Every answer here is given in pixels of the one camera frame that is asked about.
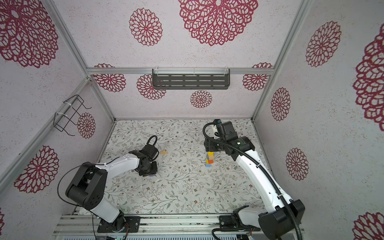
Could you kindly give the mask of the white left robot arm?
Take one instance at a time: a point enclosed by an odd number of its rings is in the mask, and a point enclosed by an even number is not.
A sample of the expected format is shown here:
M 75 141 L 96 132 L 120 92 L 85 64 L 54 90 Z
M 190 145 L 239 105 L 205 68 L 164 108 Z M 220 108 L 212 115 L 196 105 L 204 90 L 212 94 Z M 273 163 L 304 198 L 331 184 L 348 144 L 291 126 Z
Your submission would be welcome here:
M 107 181 L 130 171 L 137 172 L 141 177 L 156 174 L 158 155 L 159 150 L 147 144 L 143 149 L 130 151 L 110 163 L 83 163 L 67 187 L 65 195 L 104 222 L 122 225 L 124 214 L 104 197 Z

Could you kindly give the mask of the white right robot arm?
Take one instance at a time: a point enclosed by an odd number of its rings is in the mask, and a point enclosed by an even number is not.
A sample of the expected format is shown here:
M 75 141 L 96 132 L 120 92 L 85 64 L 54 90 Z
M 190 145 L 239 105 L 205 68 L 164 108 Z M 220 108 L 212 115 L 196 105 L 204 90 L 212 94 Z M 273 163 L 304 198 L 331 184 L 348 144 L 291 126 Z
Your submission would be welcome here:
M 230 156 L 247 174 L 264 203 L 262 213 L 250 206 L 233 211 L 230 216 L 221 216 L 220 227 L 216 232 L 262 231 L 269 240 L 280 240 L 283 235 L 295 231 L 298 240 L 303 233 L 300 223 L 305 212 L 301 200 L 294 200 L 287 194 L 261 161 L 251 140 L 239 137 L 232 122 L 216 119 L 203 126 L 206 152 L 224 152 Z

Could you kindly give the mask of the dark grey wall shelf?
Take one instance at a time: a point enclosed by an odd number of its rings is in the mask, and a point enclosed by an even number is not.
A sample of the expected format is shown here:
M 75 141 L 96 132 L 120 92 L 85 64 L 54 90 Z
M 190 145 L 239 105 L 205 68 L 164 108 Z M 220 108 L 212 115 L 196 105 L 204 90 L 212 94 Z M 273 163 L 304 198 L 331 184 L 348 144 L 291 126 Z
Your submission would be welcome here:
M 229 69 L 198 71 L 152 70 L 152 86 L 156 90 L 227 90 L 231 83 Z

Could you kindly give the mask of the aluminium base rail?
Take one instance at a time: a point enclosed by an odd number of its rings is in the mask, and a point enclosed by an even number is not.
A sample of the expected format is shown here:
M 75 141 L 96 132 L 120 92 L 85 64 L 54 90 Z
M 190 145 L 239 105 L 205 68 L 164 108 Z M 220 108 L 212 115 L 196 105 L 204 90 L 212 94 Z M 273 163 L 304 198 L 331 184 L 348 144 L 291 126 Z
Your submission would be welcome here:
M 130 226 L 129 236 L 205 235 L 210 234 L 214 228 L 224 226 L 230 217 L 230 214 L 126 215 Z M 91 215 L 63 215 L 52 236 L 123 237 L 127 232 L 126 228 L 113 232 L 109 227 L 106 227 L 105 233 L 99 232 L 102 229 L 100 221 Z

